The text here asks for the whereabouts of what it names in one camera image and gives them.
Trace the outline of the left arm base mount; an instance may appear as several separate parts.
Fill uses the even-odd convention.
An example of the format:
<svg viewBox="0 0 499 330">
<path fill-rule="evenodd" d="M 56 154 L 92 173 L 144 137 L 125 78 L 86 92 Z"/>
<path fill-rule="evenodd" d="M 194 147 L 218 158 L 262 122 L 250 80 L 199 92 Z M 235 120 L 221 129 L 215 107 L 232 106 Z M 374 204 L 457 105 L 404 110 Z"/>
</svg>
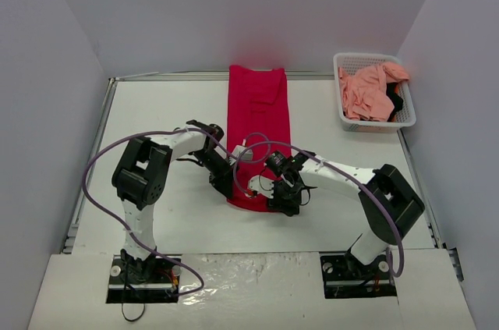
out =
<svg viewBox="0 0 499 330">
<path fill-rule="evenodd" d="M 112 258 L 106 303 L 177 303 L 182 269 L 156 257 L 143 275 L 119 255 Z"/>
</svg>

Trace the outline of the red t-shirt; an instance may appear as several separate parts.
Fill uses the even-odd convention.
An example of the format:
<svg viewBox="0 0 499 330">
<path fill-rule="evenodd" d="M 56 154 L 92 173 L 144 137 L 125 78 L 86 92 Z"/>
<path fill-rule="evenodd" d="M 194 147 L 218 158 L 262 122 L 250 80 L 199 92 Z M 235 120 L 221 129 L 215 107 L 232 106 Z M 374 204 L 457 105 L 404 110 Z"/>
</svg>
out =
<svg viewBox="0 0 499 330">
<path fill-rule="evenodd" d="M 242 66 L 229 67 L 227 148 L 233 151 L 236 145 L 251 145 L 264 140 L 291 143 L 290 118 L 288 111 L 288 80 L 284 69 L 255 71 Z M 240 163 L 237 179 L 247 188 L 251 178 L 260 174 L 264 163 Z M 248 198 L 235 184 L 230 204 L 248 211 L 269 212 L 267 198 Z"/>
</svg>

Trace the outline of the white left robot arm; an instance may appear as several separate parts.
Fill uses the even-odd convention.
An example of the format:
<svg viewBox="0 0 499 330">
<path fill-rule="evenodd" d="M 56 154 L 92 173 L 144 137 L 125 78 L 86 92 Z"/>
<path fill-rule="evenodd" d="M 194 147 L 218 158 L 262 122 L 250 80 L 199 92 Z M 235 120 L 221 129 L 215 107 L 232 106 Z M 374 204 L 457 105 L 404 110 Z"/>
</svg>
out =
<svg viewBox="0 0 499 330">
<path fill-rule="evenodd" d="M 112 175 L 131 228 L 120 254 L 129 263 L 129 273 L 140 282 L 151 280 L 157 272 L 153 252 L 154 205 L 162 195 L 172 162 L 191 155 L 209 172 L 209 183 L 230 199 L 233 195 L 233 164 L 216 152 L 223 129 L 190 120 L 182 129 L 155 137 L 134 137 L 128 142 Z"/>
</svg>

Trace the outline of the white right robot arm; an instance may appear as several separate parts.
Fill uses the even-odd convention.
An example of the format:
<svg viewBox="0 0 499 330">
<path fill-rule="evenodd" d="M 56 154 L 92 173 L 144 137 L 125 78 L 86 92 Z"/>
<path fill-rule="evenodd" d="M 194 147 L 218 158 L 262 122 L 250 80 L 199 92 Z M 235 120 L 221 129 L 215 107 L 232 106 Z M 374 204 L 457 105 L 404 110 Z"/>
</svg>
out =
<svg viewBox="0 0 499 330">
<path fill-rule="evenodd" d="M 254 187 L 267 198 L 270 211 L 297 215 L 302 192 L 320 189 L 358 201 L 369 228 L 345 253 L 350 275 L 362 278 L 389 246 L 399 246 L 425 211 L 425 206 L 405 177 L 393 165 L 365 169 L 327 161 L 305 151 L 286 157 L 280 151 L 265 161 L 275 178 Z"/>
</svg>

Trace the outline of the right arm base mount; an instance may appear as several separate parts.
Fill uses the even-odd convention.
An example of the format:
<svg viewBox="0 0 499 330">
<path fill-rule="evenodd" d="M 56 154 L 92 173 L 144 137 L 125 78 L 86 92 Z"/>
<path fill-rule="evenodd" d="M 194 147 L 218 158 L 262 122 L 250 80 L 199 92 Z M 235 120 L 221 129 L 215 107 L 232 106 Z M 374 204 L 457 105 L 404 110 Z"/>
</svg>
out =
<svg viewBox="0 0 499 330">
<path fill-rule="evenodd" d="M 320 253 L 320 267 L 327 300 L 397 296 L 384 254 L 362 265 L 344 252 Z"/>
</svg>

